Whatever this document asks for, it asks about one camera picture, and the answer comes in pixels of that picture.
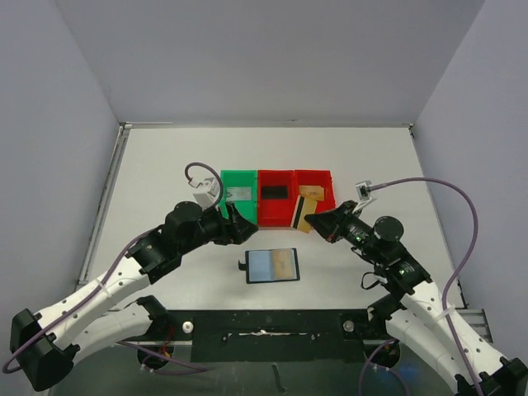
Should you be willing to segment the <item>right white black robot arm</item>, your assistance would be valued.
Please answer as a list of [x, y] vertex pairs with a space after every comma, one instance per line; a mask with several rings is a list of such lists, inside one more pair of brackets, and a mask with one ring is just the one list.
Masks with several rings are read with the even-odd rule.
[[356, 213], [354, 201], [304, 218], [327, 242], [347, 240], [374, 267], [388, 294], [368, 307], [370, 322], [384, 326], [390, 337], [411, 349], [454, 394], [525, 393], [526, 365], [507, 359], [451, 304], [442, 302], [430, 274], [401, 243], [404, 227], [398, 219], [382, 216], [368, 225]]

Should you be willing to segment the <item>black leather card holder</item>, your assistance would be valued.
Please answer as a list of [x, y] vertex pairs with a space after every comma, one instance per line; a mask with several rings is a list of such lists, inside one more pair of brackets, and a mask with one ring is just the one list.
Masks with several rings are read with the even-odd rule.
[[278, 249], [292, 249], [295, 255], [295, 267], [296, 277], [290, 280], [276, 280], [274, 277], [273, 263], [271, 253], [276, 249], [268, 250], [249, 250], [245, 252], [244, 261], [238, 262], [238, 269], [243, 271], [246, 276], [246, 282], [248, 284], [264, 284], [264, 283], [276, 283], [276, 282], [287, 282], [287, 281], [299, 281], [299, 258], [297, 249], [290, 248], [278, 248]]

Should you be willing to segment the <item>red plastic bin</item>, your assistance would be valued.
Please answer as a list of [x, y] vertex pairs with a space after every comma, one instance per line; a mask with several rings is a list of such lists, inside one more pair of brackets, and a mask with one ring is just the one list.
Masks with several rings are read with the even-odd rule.
[[293, 170], [257, 171], [257, 224], [290, 227], [295, 199]]
[[332, 174], [329, 170], [294, 170], [295, 192], [317, 203], [315, 212], [321, 213], [336, 208]]

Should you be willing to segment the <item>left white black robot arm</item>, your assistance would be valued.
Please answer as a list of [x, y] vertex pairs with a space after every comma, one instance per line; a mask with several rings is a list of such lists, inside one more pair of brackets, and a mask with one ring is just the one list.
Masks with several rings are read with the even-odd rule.
[[227, 212], [180, 202], [163, 224], [128, 243], [96, 279], [38, 312], [17, 313], [11, 324], [12, 355], [2, 372], [22, 371], [33, 390], [44, 391], [64, 379], [82, 358], [147, 333], [166, 313], [157, 300], [148, 298], [120, 312], [113, 308], [176, 270], [187, 253], [208, 243], [240, 245], [258, 231], [234, 204], [227, 205]]

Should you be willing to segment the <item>green plastic bin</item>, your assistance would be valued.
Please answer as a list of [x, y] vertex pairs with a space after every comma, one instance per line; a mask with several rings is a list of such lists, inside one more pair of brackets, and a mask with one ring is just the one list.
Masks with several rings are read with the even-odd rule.
[[233, 202], [244, 219], [256, 224], [257, 171], [222, 170], [220, 176], [224, 184], [224, 196], [219, 204], [222, 215], [229, 217], [225, 204]]

